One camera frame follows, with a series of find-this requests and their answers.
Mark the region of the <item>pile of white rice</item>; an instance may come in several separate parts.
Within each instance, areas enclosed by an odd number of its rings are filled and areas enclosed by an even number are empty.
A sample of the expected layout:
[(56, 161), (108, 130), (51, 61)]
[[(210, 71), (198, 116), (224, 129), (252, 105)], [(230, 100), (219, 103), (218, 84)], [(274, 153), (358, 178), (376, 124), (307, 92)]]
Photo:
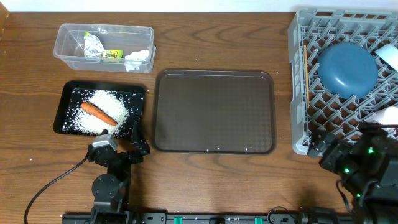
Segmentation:
[[(143, 102), (144, 97), (138, 93), (74, 88), (60, 130), (65, 134), (97, 136), (107, 129), (116, 138), (129, 138), (135, 120), (141, 117)], [(81, 108), (82, 103), (92, 104), (117, 125), (87, 113)]]

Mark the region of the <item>orange carrot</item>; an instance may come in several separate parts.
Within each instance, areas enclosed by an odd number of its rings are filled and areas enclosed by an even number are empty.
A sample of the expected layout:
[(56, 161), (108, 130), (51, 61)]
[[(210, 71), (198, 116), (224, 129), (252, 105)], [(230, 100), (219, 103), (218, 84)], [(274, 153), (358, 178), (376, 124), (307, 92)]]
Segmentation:
[(101, 111), (99, 108), (97, 108), (95, 105), (92, 105), (91, 103), (83, 102), (81, 104), (81, 108), (88, 114), (102, 120), (108, 125), (116, 126), (118, 124), (113, 118), (109, 117), (105, 112)]

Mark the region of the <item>white pink cup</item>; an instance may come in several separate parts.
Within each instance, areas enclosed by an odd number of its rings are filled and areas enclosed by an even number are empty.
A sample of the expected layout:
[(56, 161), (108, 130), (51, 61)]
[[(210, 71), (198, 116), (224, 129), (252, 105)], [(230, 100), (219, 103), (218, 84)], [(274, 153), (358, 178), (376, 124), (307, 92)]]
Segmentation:
[(390, 106), (388, 108), (379, 110), (370, 119), (371, 123), (378, 123), (381, 125), (397, 125), (398, 107)]

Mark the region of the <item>dark blue plate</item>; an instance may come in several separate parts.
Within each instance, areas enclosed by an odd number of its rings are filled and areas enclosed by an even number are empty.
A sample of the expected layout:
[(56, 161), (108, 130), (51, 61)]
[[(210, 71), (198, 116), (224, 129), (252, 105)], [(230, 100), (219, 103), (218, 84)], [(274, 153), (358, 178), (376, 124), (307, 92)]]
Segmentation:
[(358, 99), (375, 87), (378, 67), (373, 56), (359, 45), (342, 42), (326, 48), (318, 58), (318, 76), (324, 87), (340, 98)]

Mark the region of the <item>white tissue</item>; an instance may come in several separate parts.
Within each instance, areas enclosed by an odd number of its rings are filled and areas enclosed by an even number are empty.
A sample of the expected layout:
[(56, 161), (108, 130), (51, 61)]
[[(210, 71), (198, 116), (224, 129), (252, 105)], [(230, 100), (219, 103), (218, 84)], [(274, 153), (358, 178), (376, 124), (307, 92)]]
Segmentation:
[(149, 50), (132, 52), (125, 56), (124, 66), (127, 72), (138, 71), (140, 66), (149, 58)]

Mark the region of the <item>wooden chopstick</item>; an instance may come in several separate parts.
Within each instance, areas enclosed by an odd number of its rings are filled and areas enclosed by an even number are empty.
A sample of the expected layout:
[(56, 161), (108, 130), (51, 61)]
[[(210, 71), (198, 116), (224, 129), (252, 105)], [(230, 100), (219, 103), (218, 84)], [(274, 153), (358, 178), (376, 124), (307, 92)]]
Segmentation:
[(305, 69), (305, 87), (306, 87), (306, 102), (307, 109), (310, 107), (310, 91), (309, 91), (309, 76), (308, 76), (308, 58), (307, 58), (307, 45), (303, 45), (303, 56), (304, 56), (304, 69)]

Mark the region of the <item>silver green snack wrapper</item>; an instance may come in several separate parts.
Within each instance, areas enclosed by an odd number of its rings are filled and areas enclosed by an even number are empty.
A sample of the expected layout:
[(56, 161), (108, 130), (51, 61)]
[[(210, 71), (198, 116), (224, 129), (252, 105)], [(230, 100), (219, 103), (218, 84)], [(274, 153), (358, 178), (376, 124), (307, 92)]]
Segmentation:
[(123, 50), (106, 50), (100, 39), (89, 32), (85, 32), (84, 41), (84, 56), (86, 58), (120, 59), (123, 57)]

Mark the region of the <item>light blue bowl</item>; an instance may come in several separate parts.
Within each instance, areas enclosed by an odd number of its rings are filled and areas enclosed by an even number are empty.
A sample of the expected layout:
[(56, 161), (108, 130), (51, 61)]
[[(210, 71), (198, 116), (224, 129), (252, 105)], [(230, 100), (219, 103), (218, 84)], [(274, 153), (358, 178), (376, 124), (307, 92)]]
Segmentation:
[(386, 44), (375, 51), (383, 61), (398, 71), (398, 48), (392, 44)]

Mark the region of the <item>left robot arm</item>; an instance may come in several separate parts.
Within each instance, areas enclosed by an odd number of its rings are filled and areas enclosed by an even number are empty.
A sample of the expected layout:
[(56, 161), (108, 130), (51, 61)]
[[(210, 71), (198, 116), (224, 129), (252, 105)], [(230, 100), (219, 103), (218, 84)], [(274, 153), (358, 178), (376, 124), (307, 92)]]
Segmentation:
[(142, 216), (130, 210), (129, 191), (131, 184), (131, 166), (141, 163), (144, 156), (150, 153), (150, 147), (142, 137), (140, 122), (135, 121), (132, 127), (130, 145), (133, 150), (118, 152), (118, 144), (107, 130), (95, 137), (88, 146), (86, 157), (107, 168), (105, 174), (99, 175), (91, 187), (94, 205), (91, 209), (89, 223), (140, 223)]

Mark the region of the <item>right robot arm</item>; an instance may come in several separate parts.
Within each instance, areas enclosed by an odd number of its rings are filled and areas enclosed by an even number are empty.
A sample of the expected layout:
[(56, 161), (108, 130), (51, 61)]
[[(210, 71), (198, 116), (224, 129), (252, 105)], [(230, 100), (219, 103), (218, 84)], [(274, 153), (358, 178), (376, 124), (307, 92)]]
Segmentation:
[(361, 136), (353, 145), (329, 131), (312, 131), (308, 156), (319, 157), (322, 169), (339, 176), (347, 215), (313, 209), (300, 217), (302, 223), (397, 223), (397, 140), (386, 126), (361, 123)]

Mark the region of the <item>grey dishwasher rack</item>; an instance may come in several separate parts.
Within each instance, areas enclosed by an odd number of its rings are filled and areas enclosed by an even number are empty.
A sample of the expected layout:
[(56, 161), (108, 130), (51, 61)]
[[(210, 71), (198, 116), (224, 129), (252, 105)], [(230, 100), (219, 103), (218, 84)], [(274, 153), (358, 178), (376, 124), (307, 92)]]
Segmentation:
[[(359, 138), (358, 124), (379, 110), (397, 106), (397, 71), (375, 51), (397, 46), (397, 13), (382, 11), (301, 9), (288, 28), (293, 97), (290, 103), (292, 148), (305, 155), (312, 130), (327, 130), (350, 144)], [(371, 53), (378, 67), (376, 86), (364, 98), (347, 100), (329, 92), (318, 76), (318, 58), (327, 47), (357, 44)], [(310, 107), (307, 109), (303, 45), (307, 45)]]

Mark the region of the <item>black rectangular tray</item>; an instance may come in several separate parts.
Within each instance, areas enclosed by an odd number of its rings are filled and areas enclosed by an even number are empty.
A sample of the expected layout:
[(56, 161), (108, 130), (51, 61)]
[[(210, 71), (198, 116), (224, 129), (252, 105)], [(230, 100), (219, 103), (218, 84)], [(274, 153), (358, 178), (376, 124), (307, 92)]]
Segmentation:
[(92, 89), (92, 90), (109, 90), (109, 91), (123, 91), (123, 92), (129, 92), (129, 93), (138, 93), (138, 94), (141, 94), (145, 98), (144, 89), (142, 86), (139, 86), (139, 85), (127, 85), (127, 84), (122, 84), (122, 83), (89, 82), (89, 81), (81, 81), (81, 80), (69, 81), (63, 87), (57, 114), (55, 116), (53, 130), (56, 133), (64, 134), (60, 130), (61, 122), (63, 121), (63, 118), (66, 115), (66, 109), (68, 107), (68, 102), (71, 98), (72, 90), (74, 88), (86, 88), (86, 89)]

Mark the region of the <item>brown serving tray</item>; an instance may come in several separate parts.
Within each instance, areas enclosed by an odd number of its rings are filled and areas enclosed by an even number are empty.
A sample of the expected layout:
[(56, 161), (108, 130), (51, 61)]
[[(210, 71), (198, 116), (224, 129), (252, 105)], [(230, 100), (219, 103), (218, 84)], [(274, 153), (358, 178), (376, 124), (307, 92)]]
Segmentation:
[(260, 70), (161, 71), (151, 143), (162, 152), (272, 153), (277, 146), (273, 78)]

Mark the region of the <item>clear plastic container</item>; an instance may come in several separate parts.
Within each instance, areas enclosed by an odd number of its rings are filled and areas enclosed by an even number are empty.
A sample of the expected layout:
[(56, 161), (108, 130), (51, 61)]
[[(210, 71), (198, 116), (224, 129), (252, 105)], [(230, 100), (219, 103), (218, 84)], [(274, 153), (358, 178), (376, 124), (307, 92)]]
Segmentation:
[[(84, 56), (84, 35), (89, 32), (97, 36), (106, 50), (123, 50), (123, 57), (86, 58)], [(149, 50), (149, 58), (136, 73), (149, 73), (154, 68), (156, 46), (154, 29), (146, 26), (125, 26), (109, 24), (62, 24), (59, 28), (53, 55), (75, 70), (105, 72), (127, 72), (125, 56), (132, 52)]]

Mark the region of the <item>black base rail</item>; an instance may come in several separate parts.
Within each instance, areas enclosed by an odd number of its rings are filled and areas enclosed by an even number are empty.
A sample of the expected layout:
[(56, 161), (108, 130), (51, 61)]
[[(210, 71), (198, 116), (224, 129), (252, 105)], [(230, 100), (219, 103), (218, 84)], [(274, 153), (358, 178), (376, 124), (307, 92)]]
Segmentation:
[(256, 223), (353, 223), (348, 215), (339, 216), (335, 213), (319, 213), (315, 219), (309, 215), (302, 215), (299, 221), (295, 215), (287, 213), (273, 213), (271, 215), (167, 215), (165, 213), (144, 213), (137, 218), (128, 215), (117, 217), (115, 215), (105, 218), (92, 217), (90, 214), (68, 214), (62, 216), (62, 224), (90, 224), (90, 223), (137, 223), (137, 224), (256, 224)]

